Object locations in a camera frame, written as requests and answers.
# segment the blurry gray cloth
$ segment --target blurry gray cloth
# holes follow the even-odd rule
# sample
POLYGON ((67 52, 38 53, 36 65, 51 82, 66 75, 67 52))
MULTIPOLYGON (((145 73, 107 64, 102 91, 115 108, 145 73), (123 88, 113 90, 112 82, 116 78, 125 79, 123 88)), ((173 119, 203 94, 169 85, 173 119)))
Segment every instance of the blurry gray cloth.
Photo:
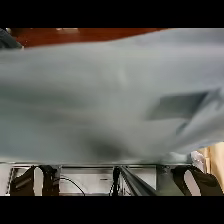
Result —
POLYGON ((22 45, 18 43, 7 31, 0 28, 0 49, 4 48, 22 48, 22 45))
POLYGON ((187 163, 224 139, 224 29, 0 52, 0 160, 187 163))

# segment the wooden surface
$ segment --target wooden surface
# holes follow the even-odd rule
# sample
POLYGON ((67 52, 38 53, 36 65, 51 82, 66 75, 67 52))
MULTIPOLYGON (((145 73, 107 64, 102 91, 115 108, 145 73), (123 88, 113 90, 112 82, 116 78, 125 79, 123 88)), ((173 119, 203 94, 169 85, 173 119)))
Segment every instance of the wooden surface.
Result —
POLYGON ((24 47, 73 42, 108 41, 165 28, 12 28, 12 36, 24 47))

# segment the beige object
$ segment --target beige object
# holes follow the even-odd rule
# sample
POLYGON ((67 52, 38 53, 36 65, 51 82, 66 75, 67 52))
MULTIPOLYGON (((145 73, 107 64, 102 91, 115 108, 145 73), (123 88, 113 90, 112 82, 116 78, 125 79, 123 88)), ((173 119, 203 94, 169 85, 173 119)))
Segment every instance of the beige object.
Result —
POLYGON ((206 159, 207 173, 213 174, 224 191, 224 142, 199 150, 206 159))

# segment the red-brown surface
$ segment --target red-brown surface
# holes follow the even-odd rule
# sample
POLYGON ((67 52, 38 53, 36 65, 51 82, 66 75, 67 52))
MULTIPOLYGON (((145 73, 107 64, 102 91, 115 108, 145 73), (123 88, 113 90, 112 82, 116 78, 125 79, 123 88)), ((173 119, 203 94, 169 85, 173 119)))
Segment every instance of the red-brown surface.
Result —
POLYGON ((14 28, 12 35, 24 47, 72 42, 107 41, 155 32, 164 28, 14 28))

